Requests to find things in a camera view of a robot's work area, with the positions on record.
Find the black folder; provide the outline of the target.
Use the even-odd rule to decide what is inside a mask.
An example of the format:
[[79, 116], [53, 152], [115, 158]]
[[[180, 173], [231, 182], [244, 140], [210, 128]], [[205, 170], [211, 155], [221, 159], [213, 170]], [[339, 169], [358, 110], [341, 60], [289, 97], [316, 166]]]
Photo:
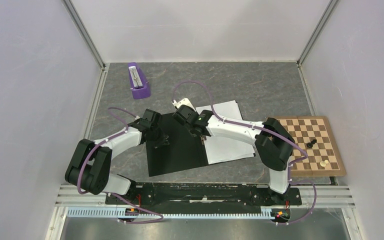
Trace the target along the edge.
[[146, 142], [148, 175], [150, 177], [190, 170], [209, 165], [206, 148], [200, 137], [175, 121], [172, 113], [163, 114], [159, 122], [168, 135], [168, 145], [156, 147], [155, 141]]

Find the white paper sheets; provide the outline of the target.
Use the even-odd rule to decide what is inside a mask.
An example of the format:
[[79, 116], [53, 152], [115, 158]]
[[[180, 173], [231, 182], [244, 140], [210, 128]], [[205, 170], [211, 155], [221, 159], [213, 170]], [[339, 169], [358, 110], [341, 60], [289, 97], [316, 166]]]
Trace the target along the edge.
[[[228, 118], [242, 120], [239, 105], [235, 100], [214, 104], [217, 114]], [[204, 140], [207, 162], [209, 165], [252, 158], [254, 148], [245, 142], [226, 137], [211, 136]]]

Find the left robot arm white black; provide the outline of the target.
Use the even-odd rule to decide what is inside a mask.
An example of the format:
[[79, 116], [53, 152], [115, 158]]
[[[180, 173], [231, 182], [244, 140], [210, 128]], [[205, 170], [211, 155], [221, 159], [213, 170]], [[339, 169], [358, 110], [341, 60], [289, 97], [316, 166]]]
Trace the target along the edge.
[[146, 142], [157, 147], [167, 146], [168, 135], [160, 127], [162, 115], [146, 109], [143, 116], [135, 116], [131, 123], [121, 120], [124, 127], [107, 137], [78, 142], [65, 172], [65, 181], [76, 186], [80, 194], [116, 193], [125, 204], [133, 203], [137, 191], [131, 187], [132, 180], [111, 174], [111, 162], [121, 153]]

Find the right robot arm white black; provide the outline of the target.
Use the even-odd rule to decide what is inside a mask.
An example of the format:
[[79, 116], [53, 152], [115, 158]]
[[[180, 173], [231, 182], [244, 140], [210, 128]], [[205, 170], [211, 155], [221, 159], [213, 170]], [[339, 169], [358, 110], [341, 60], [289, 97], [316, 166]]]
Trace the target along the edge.
[[269, 168], [269, 199], [282, 204], [289, 198], [289, 163], [296, 143], [277, 119], [237, 120], [212, 110], [198, 113], [185, 104], [177, 106], [172, 117], [194, 137], [222, 137], [255, 147], [261, 162]]

